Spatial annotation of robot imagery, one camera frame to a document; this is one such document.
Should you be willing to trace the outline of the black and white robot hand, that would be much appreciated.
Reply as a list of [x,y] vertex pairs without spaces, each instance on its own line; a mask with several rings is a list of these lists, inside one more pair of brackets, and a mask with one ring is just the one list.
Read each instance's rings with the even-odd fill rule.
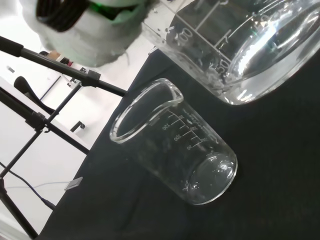
[[142,32],[156,0],[21,0],[42,45],[70,60],[101,67],[116,61]]

